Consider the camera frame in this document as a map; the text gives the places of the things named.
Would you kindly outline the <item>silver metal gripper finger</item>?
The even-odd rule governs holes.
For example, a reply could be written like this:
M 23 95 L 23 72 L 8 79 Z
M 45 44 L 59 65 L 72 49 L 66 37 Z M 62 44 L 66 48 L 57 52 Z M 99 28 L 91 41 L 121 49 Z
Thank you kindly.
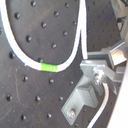
M 105 60 L 108 66 L 113 69 L 115 66 L 128 60 L 128 42 L 121 40 L 112 47 L 89 52 L 88 56 L 91 60 Z

